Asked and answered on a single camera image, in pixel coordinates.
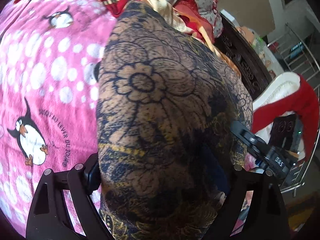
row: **black lace pattern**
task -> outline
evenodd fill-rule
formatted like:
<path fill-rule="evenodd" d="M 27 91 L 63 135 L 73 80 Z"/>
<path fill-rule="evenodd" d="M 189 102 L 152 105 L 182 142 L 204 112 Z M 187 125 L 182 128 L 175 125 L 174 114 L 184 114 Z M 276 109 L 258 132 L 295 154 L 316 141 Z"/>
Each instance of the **black lace pattern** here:
<path fill-rule="evenodd" d="M 132 1 L 105 48 L 99 87 L 100 215 L 114 238 L 200 239 L 225 196 L 209 155 L 226 173 L 244 164 L 246 148 L 229 131 L 232 119 L 251 127 L 241 80 L 206 46 Z"/>

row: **cartoon penguin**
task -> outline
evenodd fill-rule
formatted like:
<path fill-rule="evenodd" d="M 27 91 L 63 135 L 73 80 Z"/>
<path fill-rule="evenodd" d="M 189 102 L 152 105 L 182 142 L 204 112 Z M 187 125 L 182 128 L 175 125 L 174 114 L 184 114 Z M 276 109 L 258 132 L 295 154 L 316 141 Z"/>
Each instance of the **cartoon penguin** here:
<path fill-rule="evenodd" d="M 48 146 L 45 144 L 37 125 L 31 119 L 30 107 L 26 98 L 24 100 L 27 105 L 26 115 L 17 119 L 15 130 L 7 129 L 7 131 L 17 139 L 19 148 L 26 158 L 25 164 L 30 166 L 33 164 L 41 165 L 48 155 Z"/>
<path fill-rule="evenodd" d="M 73 23 L 73 18 L 69 13 L 70 7 L 68 6 L 62 12 L 56 12 L 48 17 L 43 16 L 43 19 L 49 19 L 49 24 L 54 29 L 66 28 Z"/>

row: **metal rack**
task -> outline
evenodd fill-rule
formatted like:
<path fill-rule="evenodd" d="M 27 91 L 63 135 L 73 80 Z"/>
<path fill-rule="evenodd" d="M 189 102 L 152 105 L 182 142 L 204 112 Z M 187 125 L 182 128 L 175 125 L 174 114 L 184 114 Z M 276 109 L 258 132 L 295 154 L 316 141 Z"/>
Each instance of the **metal rack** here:
<path fill-rule="evenodd" d="M 310 44 L 312 44 L 313 34 L 311 35 Z M 277 52 L 276 53 L 277 56 L 281 57 L 281 59 L 284 61 L 289 71 L 300 74 L 305 78 L 305 80 L 314 88 L 314 91 L 318 95 L 318 101 L 319 101 L 320 66 L 316 58 L 314 57 L 314 55 L 311 53 L 309 47 L 304 42 L 304 40 L 301 39 L 300 36 L 287 23 L 285 34 L 281 35 L 279 38 L 269 43 L 268 47 L 270 47 L 275 42 L 279 43 L 277 47 L 274 47 L 274 49 Z M 295 46 L 298 46 L 297 48 L 299 48 L 301 52 L 299 55 L 292 58 L 292 52 L 293 52 L 292 48 Z M 318 124 L 316 141 L 314 143 L 314 147 L 313 147 L 310 159 L 308 161 L 304 161 L 299 165 L 301 166 L 301 169 L 299 171 L 298 176 L 294 180 L 294 183 L 289 187 L 282 188 L 281 193 L 285 193 L 293 190 L 293 197 L 295 197 L 297 188 L 304 185 L 305 182 L 303 181 L 303 179 L 305 177 L 305 174 L 308 171 L 311 160 L 314 156 L 314 153 L 319 141 L 319 135 L 320 135 L 320 129 Z"/>

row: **dark wooden furniture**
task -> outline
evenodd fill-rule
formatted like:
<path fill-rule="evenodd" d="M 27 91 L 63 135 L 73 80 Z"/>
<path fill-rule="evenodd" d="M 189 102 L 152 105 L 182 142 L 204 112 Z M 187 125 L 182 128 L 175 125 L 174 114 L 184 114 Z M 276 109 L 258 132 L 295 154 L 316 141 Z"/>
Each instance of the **dark wooden furniture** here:
<path fill-rule="evenodd" d="M 215 40 L 214 45 L 239 68 L 242 82 L 252 100 L 255 100 L 270 84 L 272 78 L 257 53 L 224 16 L 222 24 L 223 33 Z"/>

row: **white wall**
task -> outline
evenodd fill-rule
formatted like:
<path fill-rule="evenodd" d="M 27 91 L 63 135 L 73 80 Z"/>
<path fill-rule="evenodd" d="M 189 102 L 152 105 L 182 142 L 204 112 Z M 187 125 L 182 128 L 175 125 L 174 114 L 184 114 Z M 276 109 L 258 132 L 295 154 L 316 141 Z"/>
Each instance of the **white wall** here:
<path fill-rule="evenodd" d="M 218 10 L 225 9 L 241 26 L 254 29 L 265 36 L 274 30 L 269 0 L 218 0 Z"/>
<path fill-rule="evenodd" d="M 310 35 L 314 30 L 313 25 L 306 18 L 308 7 L 306 0 L 296 0 L 285 9 L 281 0 L 269 0 L 269 3 L 276 28 L 268 34 L 268 41 L 273 41 L 284 33 L 285 23 L 289 23 L 301 38 Z"/>

